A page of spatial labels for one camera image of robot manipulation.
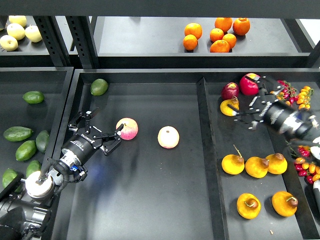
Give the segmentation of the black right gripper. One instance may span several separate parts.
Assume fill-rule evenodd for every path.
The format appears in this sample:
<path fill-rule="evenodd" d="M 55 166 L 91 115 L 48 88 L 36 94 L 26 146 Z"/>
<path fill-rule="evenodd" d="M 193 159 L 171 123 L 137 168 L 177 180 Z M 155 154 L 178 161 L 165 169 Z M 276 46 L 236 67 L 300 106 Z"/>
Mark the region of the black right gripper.
<path fill-rule="evenodd" d="M 235 106 L 227 104 L 234 112 L 234 121 L 247 125 L 250 131 L 257 129 L 259 123 L 266 124 L 278 133 L 294 132 L 296 124 L 297 111 L 289 105 L 276 99 L 270 91 L 278 91 L 281 85 L 274 79 L 260 76 L 249 78 L 249 80 L 257 83 L 258 94 L 248 95 L 254 98 L 254 108 L 247 110 L 236 109 Z"/>

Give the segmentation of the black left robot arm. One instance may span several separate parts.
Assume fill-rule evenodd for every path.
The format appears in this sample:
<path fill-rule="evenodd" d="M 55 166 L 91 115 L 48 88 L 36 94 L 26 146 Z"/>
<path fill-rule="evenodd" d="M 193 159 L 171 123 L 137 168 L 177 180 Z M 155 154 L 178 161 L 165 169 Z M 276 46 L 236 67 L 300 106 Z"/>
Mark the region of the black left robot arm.
<path fill-rule="evenodd" d="M 69 121 L 73 136 L 61 148 L 59 159 L 47 158 L 40 171 L 27 178 L 18 174 L 0 193 L 0 238 L 31 240 L 40 238 L 54 218 L 53 204 L 69 183 L 83 181 L 85 163 L 101 150 L 108 156 L 121 144 L 121 123 L 112 133 L 103 133 L 91 124 L 99 110 L 78 112 Z"/>

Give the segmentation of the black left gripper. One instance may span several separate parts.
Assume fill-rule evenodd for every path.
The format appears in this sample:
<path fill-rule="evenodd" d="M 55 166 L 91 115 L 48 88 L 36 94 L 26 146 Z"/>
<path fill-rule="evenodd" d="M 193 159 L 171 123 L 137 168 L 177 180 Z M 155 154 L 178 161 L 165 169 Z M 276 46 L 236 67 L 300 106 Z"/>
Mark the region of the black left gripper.
<path fill-rule="evenodd" d="M 103 133 L 100 129 L 90 125 L 90 121 L 99 112 L 99 108 L 79 111 L 69 122 L 68 129 L 75 134 L 62 146 L 60 160 L 65 165 L 84 165 L 96 151 L 101 150 L 105 156 L 109 156 L 122 142 L 121 123 L 113 133 Z M 84 128 L 78 128 L 78 124 L 84 120 Z"/>

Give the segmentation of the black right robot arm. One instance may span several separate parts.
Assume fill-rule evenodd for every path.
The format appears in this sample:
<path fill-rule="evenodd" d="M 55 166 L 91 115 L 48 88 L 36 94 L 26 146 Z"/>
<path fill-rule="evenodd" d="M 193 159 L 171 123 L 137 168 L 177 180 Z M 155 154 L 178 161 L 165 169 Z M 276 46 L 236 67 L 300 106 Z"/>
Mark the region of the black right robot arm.
<path fill-rule="evenodd" d="M 251 96 L 245 110 L 239 109 L 234 95 L 226 107 L 236 121 L 248 124 L 254 131 L 259 123 L 284 135 L 291 145 L 310 147 L 312 159 L 320 159 L 320 126 L 316 116 L 307 107 L 313 89 L 298 91 L 289 82 L 248 73 L 239 82 L 239 91 Z"/>

